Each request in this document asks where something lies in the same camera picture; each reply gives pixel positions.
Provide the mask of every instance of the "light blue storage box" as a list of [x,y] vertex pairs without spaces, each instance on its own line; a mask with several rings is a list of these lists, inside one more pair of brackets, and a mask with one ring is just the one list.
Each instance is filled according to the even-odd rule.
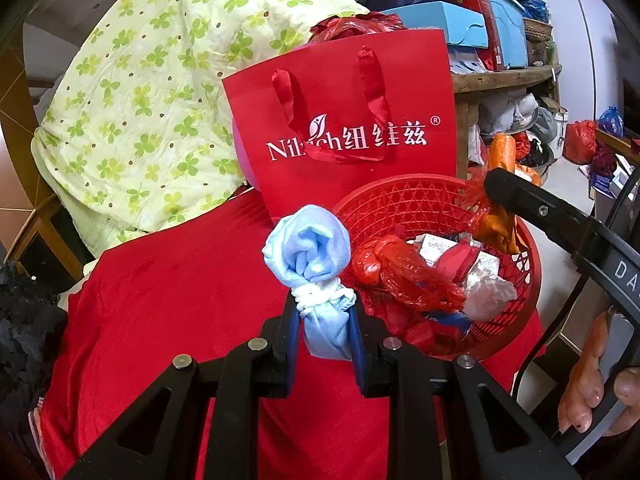
[[526,68],[529,62],[524,36],[524,7],[515,0],[489,1],[494,10],[505,68]]
[[383,12],[397,14],[407,28],[441,28],[448,44],[478,48],[489,46],[484,16],[465,7],[446,2],[427,2]]

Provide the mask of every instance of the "light blue towel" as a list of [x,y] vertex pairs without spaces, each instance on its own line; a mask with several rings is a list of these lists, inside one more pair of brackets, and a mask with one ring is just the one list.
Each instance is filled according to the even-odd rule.
[[356,295],[336,277],[351,259],[347,229],[326,209],[305,205],[278,222],[262,254],[276,278],[291,287],[311,354],[350,361],[346,311]]

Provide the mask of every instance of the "black cable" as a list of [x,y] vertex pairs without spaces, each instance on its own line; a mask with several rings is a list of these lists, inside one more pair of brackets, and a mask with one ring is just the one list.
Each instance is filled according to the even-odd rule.
[[[625,182],[625,185],[622,187],[622,191],[620,191],[620,194],[616,197],[616,200],[614,201],[613,206],[611,207],[611,210],[607,215],[607,219],[604,222],[605,227],[611,228],[611,226],[613,225],[613,222],[616,221],[616,218],[620,214],[620,210],[622,209],[622,206],[625,202],[626,197],[629,195],[629,193],[631,192],[633,187],[636,185],[638,180],[640,180],[640,164],[636,165],[636,167],[633,170],[633,173],[631,173],[631,176],[628,178],[628,180]],[[574,303],[577,301],[578,297],[580,296],[580,293],[584,288],[584,285],[586,285],[588,280],[589,278],[587,276],[585,275],[580,276],[580,278],[578,279],[577,283],[574,286],[574,290],[572,290],[571,294],[569,294],[569,297],[566,299],[566,302],[564,303],[564,306],[562,307],[560,312],[558,312],[558,315],[554,318],[554,320],[551,322],[549,327],[545,330],[545,333],[543,333],[542,337],[531,349],[531,352],[529,352],[529,354],[527,355],[527,358],[524,359],[524,362],[522,363],[522,366],[518,370],[518,373],[516,374],[516,378],[513,381],[513,391],[511,393],[511,396],[513,397],[514,400],[518,400],[518,391],[520,390],[520,383],[522,382],[522,378],[524,377],[524,372],[527,370],[527,367],[529,367],[533,359],[536,358],[536,355],[538,355],[538,352],[540,352],[541,348],[545,344],[547,344],[560,330],[560,327],[565,322],[566,318],[569,316],[571,309],[574,307]]]

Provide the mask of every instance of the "human hand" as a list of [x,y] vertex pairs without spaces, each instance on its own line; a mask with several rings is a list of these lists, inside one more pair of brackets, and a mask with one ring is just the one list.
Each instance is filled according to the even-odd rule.
[[[580,360],[571,370],[569,384],[558,406],[558,428],[563,433],[571,426],[579,433],[584,433],[591,426],[591,410],[600,403],[604,395],[604,382],[598,364],[608,337],[607,315],[602,314],[591,326]],[[628,368],[620,372],[614,383],[614,390],[626,409],[605,436],[623,433],[640,418],[640,368]]]

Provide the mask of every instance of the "red ribbon handle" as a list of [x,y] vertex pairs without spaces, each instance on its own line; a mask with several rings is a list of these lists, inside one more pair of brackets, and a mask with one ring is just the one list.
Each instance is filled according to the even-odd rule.
[[358,53],[358,67],[360,77],[364,85],[364,96],[367,107],[373,115],[374,123],[380,128],[382,133],[382,146],[369,146],[366,148],[367,155],[357,155],[350,153],[352,150],[332,150],[326,143],[320,145],[309,141],[309,133],[300,131],[300,120],[296,116],[294,103],[297,99],[292,85],[292,75],[287,70],[279,68],[271,76],[271,83],[276,92],[278,101],[282,106],[284,117],[294,132],[305,140],[306,154],[323,162],[334,162],[336,164],[347,164],[356,160],[366,160],[377,162],[383,160],[386,155],[386,128],[391,122],[389,104],[386,100],[385,80],[382,75],[382,68],[378,58],[368,46],[363,46]]

